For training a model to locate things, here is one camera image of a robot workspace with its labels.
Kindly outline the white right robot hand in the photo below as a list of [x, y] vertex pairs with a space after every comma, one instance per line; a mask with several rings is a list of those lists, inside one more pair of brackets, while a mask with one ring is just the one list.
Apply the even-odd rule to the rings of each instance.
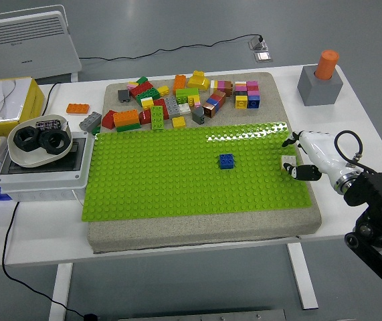
[[298, 145], [308, 155], [312, 164], [294, 167], [284, 161], [283, 167], [292, 178], [299, 181], [317, 181], [322, 174], [327, 174], [332, 187], [339, 189], [338, 183], [356, 179], [361, 172], [347, 166], [347, 161], [340, 156], [334, 146], [334, 139], [335, 137], [328, 133], [304, 130], [292, 132], [282, 146], [299, 142]]

